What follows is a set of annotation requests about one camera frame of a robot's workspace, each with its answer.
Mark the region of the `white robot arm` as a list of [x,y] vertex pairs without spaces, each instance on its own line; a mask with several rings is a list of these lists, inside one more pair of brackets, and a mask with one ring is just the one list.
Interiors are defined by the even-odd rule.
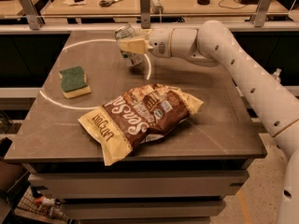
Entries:
[[159,58],[182,58],[190,63],[223,65],[268,133],[289,158],[276,224],[299,222],[299,100],[255,62],[219,21],[197,28],[140,29],[122,38],[119,48]]

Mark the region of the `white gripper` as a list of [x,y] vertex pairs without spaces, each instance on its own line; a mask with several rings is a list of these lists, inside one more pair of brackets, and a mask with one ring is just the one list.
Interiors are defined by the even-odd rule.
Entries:
[[158,58],[171,57],[172,29],[137,29],[136,34],[148,38],[124,38],[118,40],[120,50],[145,54],[148,50]]

